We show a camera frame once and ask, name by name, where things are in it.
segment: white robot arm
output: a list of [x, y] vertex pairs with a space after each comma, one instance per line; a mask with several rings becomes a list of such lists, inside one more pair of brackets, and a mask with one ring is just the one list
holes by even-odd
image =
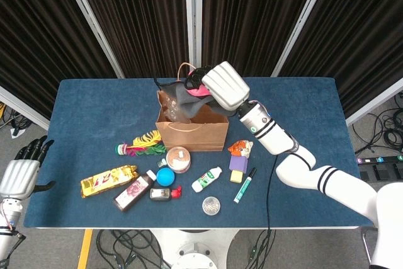
[[[394, 204], [389, 208], [391, 204], [384, 197], [382, 205], [379, 205], [380, 193], [376, 193], [364, 181], [333, 166], [313, 170], [315, 157], [284, 131], [263, 105], [248, 101], [249, 86], [228, 62], [214, 67], [201, 81], [220, 106], [230, 111], [237, 110], [240, 121], [271, 154], [289, 153], [276, 169], [283, 183], [296, 188], [319, 190], [369, 218], [378, 227], [378, 242], [371, 268], [402, 268], [399, 250], [403, 245], [403, 207], [396, 208]], [[401, 196], [403, 184], [393, 184], [393, 188], [387, 185], [383, 189], [389, 196], [392, 195], [390, 192]]]
[[[32, 141], [22, 148], [14, 160], [8, 164], [0, 183], [0, 269], [7, 268], [13, 251], [25, 240], [25, 236], [16, 230], [22, 212], [21, 201], [33, 192], [42, 192], [53, 187], [54, 181], [46, 185], [35, 185], [39, 168], [45, 159], [53, 140], [44, 145], [46, 136]], [[13, 236], [18, 238], [10, 250]]]

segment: green marker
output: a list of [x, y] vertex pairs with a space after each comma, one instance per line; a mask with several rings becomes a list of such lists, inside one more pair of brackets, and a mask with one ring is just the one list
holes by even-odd
[[241, 189], [238, 191], [237, 196], [234, 199], [235, 203], [239, 203], [239, 201], [241, 200], [242, 196], [244, 195], [245, 191], [247, 190], [247, 187], [249, 186], [250, 182], [252, 181], [252, 178], [253, 178], [255, 172], [256, 172], [256, 167], [253, 167], [251, 173], [249, 174], [249, 176], [247, 176], [245, 182], [242, 184]]

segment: bag handle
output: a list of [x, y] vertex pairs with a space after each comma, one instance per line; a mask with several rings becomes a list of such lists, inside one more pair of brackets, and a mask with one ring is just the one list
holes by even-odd
[[204, 124], [196, 124], [195, 125], [196, 127], [194, 129], [186, 129], [186, 130], [185, 129], [177, 129], [177, 128], [173, 127], [172, 125], [175, 125], [175, 123], [171, 122], [170, 124], [168, 124], [168, 127], [170, 129], [177, 130], [178, 132], [194, 132], [195, 130], [198, 130], [201, 127], [203, 127]]

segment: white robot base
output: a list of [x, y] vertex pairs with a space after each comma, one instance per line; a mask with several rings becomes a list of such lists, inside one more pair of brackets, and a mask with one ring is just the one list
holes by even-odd
[[151, 229], [172, 269], [226, 269], [228, 249], [238, 231], [212, 229], [194, 233]]

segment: yellow sponge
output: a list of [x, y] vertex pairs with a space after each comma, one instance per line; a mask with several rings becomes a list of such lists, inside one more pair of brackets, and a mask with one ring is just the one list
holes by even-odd
[[233, 170], [231, 172], [231, 182], [234, 183], [242, 183], [242, 177], [244, 176], [244, 173], [242, 171], [238, 171], [238, 170]]

